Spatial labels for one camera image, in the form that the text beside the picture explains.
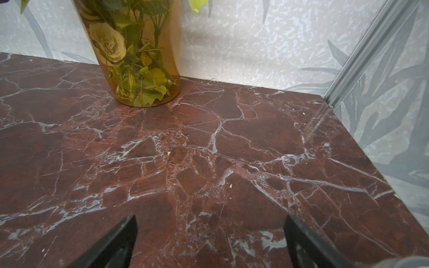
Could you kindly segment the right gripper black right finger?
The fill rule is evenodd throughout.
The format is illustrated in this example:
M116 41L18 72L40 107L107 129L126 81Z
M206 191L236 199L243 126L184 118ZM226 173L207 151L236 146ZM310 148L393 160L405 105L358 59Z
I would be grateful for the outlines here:
M355 265L323 240L297 216L288 215L283 227L295 268L354 268Z

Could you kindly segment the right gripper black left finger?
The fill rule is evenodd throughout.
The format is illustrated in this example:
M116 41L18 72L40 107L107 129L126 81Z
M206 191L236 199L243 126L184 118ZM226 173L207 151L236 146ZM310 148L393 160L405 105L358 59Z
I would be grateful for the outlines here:
M69 268L128 268L136 243L138 225L131 214L110 229Z

